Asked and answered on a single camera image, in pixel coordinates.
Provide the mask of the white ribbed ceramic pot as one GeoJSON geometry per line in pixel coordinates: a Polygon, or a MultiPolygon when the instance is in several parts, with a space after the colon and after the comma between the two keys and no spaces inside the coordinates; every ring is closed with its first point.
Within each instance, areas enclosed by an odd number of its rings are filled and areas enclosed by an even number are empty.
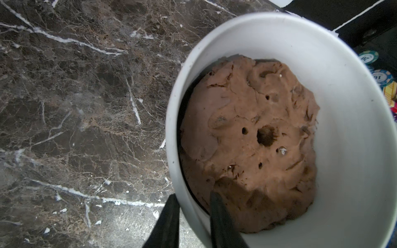
{"type": "Polygon", "coordinates": [[[397,128],[383,92],[356,53],[329,30],[280,12],[244,14],[220,25],[191,51],[171,92],[166,153],[176,197],[193,232],[211,247],[209,216],[186,186],[177,120],[193,81],[223,57],[287,64],[320,107],[314,149],[317,194],[302,217],[257,234],[252,248],[384,248],[397,219],[397,128]]]}

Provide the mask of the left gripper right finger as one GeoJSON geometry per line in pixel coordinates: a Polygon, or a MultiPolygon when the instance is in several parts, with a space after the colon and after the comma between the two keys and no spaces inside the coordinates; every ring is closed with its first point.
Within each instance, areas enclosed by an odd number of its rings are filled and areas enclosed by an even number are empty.
{"type": "Polygon", "coordinates": [[[221,195],[214,191],[210,194],[210,228],[213,248],[248,248],[221,195]]]}

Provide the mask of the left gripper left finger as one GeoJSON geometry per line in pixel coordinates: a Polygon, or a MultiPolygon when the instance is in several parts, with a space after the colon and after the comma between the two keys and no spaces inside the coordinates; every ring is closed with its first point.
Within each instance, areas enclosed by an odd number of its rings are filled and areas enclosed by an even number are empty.
{"type": "Polygon", "coordinates": [[[178,248],[179,215],[180,205],[176,195],[172,194],[143,248],[178,248]]]}

